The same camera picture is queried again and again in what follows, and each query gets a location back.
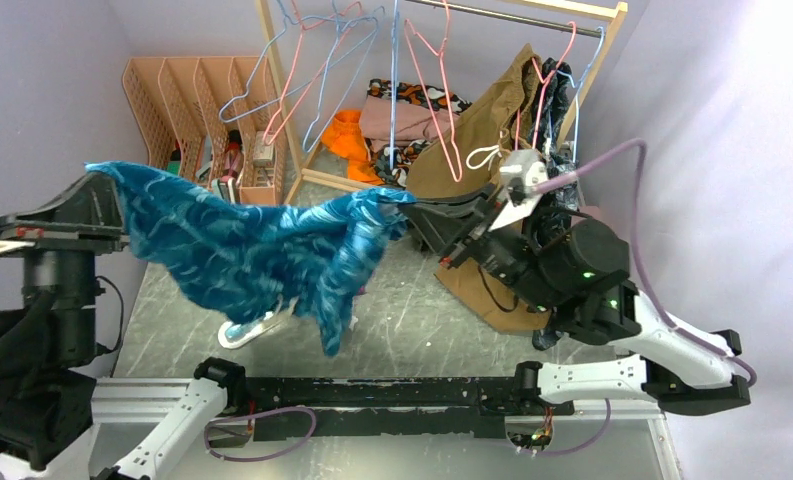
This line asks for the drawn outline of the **blue leaf-print shorts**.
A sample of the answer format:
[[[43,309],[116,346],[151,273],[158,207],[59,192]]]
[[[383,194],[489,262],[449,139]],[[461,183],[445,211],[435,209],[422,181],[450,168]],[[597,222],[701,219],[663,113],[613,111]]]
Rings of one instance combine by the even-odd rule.
[[[234,324],[293,302],[338,354],[355,296],[407,230],[407,191],[374,187],[309,206],[231,204],[169,172],[88,164],[116,185],[133,255],[162,265],[184,296]]]

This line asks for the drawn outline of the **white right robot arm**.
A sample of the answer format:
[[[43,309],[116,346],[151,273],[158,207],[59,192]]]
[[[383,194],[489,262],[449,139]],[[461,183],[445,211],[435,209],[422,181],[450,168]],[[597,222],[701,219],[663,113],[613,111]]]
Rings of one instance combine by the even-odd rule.
[[[591,346],[627,351],[620,359],[574,365],[520,363],[511,398],[522,413],[577,400],[643,400],[661,410],[704,416],[747,406],[750,383],[735,363],[738,333],[702,332],[657,309],[630,278],[630,248],[607,225],[584,218],[542,248],[495,227],[503,206],[488,190],[403,205],[422,241],[447,269],[473,263],[549,327]]]

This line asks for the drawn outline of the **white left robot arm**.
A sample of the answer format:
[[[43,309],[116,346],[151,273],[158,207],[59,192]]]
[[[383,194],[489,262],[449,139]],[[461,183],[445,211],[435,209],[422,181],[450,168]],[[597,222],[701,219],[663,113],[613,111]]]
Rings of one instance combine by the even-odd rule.
[[[88,479],[97,435],[96,258],[128,243],[116,183],[91,172],[41,207],[0,216],[0,257],[23,265],[23,305],[0,311],[0,472]]]

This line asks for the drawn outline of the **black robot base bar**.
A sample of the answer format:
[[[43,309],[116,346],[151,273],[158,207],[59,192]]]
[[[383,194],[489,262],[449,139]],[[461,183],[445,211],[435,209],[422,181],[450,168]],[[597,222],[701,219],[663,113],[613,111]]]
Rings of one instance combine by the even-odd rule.
[[[507,421],[570,415],[539,399],[536,377],[248,377],[222,415],[259,414],[254,438],[470,434],[503,439]]]

